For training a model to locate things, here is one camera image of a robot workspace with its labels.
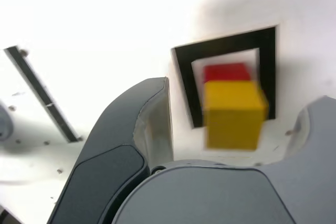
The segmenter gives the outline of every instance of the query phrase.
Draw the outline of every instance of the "gray plastic part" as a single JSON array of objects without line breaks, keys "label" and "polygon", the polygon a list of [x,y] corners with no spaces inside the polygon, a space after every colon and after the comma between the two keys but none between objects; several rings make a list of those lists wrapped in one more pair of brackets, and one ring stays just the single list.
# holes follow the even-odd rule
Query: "gray plastic part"
[{"label": "gray plastic part", "polygon": [[[138,128],[138,120],[163,111],[157,119],[168,116],[165,119],[169,127],[157,135],[164,136],[170,131],[168,96],[168,78],[147,79],[121,94],[104,110],[74,165],[48,223],[111,223],[127,195],[150,175],[145,156],[151,155],[151,150],[141,153],[135,143],[134,131]],[[162,137],[159,145],[171,146],[171,143],[162,144],[164,141],[171,141],[170,137]],[[166,151],[171,152],[171,159],[165,155],[164,160],[172,161],[172,150]]]},{"label": "gray plastic part", "polygon": [[308,106],[310,133],[304,147],[259,167],[298,224],[336,223],[336,100]]},{"label": "gray plastic part", "polygon": [[175,167],[139,185],[113,224],[292,224],[268,179],[254,169]]},{"label": "gray plastic part", "polygon": [[183,159],[177,160],[169,163],[162,164],[161,166],[165,168],[181,167],[181,166],[202,166],[202,167],[223,167],[225,164],[202,160],[202,159]]},{"label": "gray plastic part", "polygon": [[174,160],[168,82],[163,91],[143,106],[133,132],[135,145],[150,169]]},{"label": "gray plastic part", "polygon": [[14,125],[7,109],[0,102],[0,141],[10,138],[14,130]]}]

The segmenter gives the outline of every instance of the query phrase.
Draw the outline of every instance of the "white table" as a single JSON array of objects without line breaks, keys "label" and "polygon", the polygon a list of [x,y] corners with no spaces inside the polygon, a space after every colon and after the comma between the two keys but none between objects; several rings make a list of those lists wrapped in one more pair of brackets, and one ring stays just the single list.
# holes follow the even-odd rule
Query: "white table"
[{"label": "white table", "polygon": [[[322,95],[336,98],[333,0],[9,0],[5,6],[1,47],[19,44],[30,50],[28,60],[84,137],[123,91],[143,79],[166,75],[175,159],[239,166],[271,163],[283,158],[290,138],[285,133],[298,112]],[[273,25],[279,25],[277,119],[265,123],[255,152],[204,150],[204,129],[190,126],[170,48]],[[24,108],[38,103],[27,87],[15,86],[18,78],[5,80],[9,88],[1,99],[17,104],[13,116],[18,122],[25,125],[30,118],[49,130],[0,150],[0,205],[24,224],[46,223],[83,143],[67,144],[38,105],[40,112],[31,115]],[[14,99],[13,89],[26,94]],[[43,145],[50,137],[50,145]]]}]

